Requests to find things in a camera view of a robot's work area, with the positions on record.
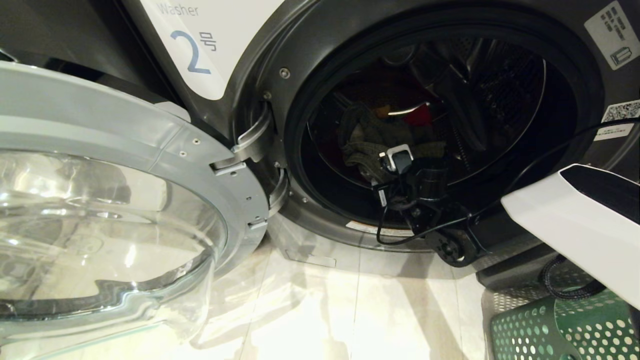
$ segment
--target floor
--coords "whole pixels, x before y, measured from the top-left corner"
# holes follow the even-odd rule
[[[344,272],[286,260],[265,241],[214,283],[206,325],[190,343],[157,327],[55,359],[488,359],[482,293],[474,275]]]

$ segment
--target black cord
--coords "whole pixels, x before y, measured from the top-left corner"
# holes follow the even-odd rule
[[[402,244],[406,244],[410,241],[419,239],[424,237],[425,235],[427,235],[428,233],[431,233],[433,231],[437,231],[442,229],[443,227],[447,227],[447,226],[451,226],[454,224],[458,224],[462,221],[477,217],[478,215],[480,215],[481,213],[483,213],[484,211],[486,211],[487,209],[491,208],[492,206],[496,205],[497,203],[500,202],[501,198],[505,195],[507,195],[509,192],[512,191],[512,189],[515,187],[516,183],[518,182],[518,180],[520,180],[520,178],[522,178],[522,176],[528,172],[533,166],[535,166],[535,164],[539,163],[540,161],[542,161],[543,159],[545,159],[547,156],[555,153],[556,151],[566,147],[567,145],[569,145],[572,141],[574,141],[576,138],[591,132],[593,130],[597,130],[597,129],[601,129],[603,127],[609,127],[609,126],[615,126],[615,125],[622,125],[622,124],[638,124],[640,123],[640,117],[635,117],[635,118],[627,118],[627,119],[621,119],[621,120],[613,120],[613,121],[608,121],[608,122],[603,122],[601,124],[597,124],[597,125],[593,125],[593,126],[589,126],[581,131],[578,131],[577,133],[573,134],[571,136],[571,138],[567,139],[566,141],[560,143],[559,145],[553,147],[551,150],[545,152],[544,154],[538,156],[536,159],[534,159],[532,162],[529,163],[529,165],[527,165],[527,167],[525,167],[514,179],[513,181],[509,184],[509,186],[507,186],[506,190],[502,193],[502,195],[500,197],[498,197],[498,199],[496,199],[495,201],[493,201],[491,204],[485,206],[483,209],[481,209],[480,211],[477,211],[473,214],[469,214],[466,217],[463,218],[459,218],[444,224],[440,224],[438,226],[432,227],[430,229],[426,229],[424,231],[421,231],[420,233],[413,235],[411,237],[399,240],[399,241],[382,241],[382,239],[380,239],[380,231],[382,230],[382,225],[384,224],[385,221],[385,217],[387,215],[387,209],[388,209],[388,205],[385,206],[385,209],[382,212],[382,215],[380,216],[380,221],[378,222],[378,231],[376,233],[376,240],[378,241],[378,243],[382,244],[382,245],[389,245],[389,246],[395,246],[395,245],[402,245]]]
[[[566,257],[562,255],[556,256],[542,268],[538,280],[544,285],[545,289],[556,299],[562,300],[580,300],[590,298],[603,292],[606,287],[597,280],[591,281],[589,284],[575,290],[560,291],[556,290],[551,284],[551,270],[566,261]]]

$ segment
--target sticker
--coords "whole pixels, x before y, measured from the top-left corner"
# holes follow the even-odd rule
[[[141,0],[187,86],[221,99],[240,57],[284,0]]]
[[[605,111],[604,116],[602,117],[602,122],[638,116],[640,116],[640,100],[635,100],[623,102],[621,104],[609,105],[607,111]],[[598,130],[598,134],[593,139],[593,141],[621,138],[623,136],[627,136],[631,132],[633,126],[633,124],[622,124],[604,127]]]
[[[617,1],[584,23],[612,69],[617,70],[640,55],[640,41]]]
[[[378,233],[378,228],[376,226],[363,224],[363,223],[357,222],[357,221],[349,222],[346,225],[346,227],[348,227],[350,229],[362,231],[363,233],[369,233],[369,234]],[[413,233],[413,231],[411,231],[411,230],[406,230],[406,229],[387,229],[386,227],[382,228],[382,230],[380,231],[380,234],[381,235],[385,235],[385,236],[398,236],[400,238],[408,238],[410,236],[415,235]]]

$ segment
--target perforated basket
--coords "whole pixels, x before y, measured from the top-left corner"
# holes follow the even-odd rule
[[[609,290],[506,311],[491,320],[491,337],[497,360],[640,360],[627,304]]]

